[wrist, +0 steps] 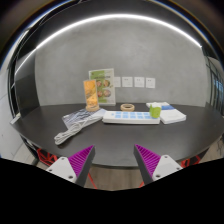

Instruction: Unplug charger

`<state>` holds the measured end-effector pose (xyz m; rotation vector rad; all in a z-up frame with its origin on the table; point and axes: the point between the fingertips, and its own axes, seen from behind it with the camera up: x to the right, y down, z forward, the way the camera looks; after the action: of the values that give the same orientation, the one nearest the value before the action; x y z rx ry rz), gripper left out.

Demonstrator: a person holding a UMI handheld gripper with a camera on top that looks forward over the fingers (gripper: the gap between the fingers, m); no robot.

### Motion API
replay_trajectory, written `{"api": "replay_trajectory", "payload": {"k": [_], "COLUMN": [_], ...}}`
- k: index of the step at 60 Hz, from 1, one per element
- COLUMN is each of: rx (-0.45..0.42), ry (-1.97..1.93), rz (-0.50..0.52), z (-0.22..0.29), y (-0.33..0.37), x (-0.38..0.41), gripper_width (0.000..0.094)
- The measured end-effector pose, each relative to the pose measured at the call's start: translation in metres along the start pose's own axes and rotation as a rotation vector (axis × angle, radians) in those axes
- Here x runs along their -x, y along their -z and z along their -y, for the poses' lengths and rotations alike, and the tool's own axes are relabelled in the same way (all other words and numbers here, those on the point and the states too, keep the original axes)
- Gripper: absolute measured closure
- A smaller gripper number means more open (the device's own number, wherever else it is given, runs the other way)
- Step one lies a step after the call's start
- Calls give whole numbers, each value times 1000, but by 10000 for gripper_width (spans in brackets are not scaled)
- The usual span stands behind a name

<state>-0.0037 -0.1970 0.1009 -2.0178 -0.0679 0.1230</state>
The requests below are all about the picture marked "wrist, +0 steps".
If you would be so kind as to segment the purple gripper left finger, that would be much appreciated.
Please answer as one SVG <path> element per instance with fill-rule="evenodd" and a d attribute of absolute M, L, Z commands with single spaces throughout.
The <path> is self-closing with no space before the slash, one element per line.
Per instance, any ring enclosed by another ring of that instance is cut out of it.
<path fill-rule="evenodd" d="M 60 157 L 47 172 L 72 183 L 85 183 L 94 157 L 95 146 L 91 145 L 70 157 Z"/>

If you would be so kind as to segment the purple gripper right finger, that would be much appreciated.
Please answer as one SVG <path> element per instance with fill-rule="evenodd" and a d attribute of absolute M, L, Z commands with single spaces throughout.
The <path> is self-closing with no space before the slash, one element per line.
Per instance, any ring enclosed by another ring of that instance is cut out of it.
<path fill-rule="evenodd" d="M 153 182 L 182 169 L 169 155 L 158 155 L 155 152 L 135 144 L 136 158 L 144 182 Z"/>

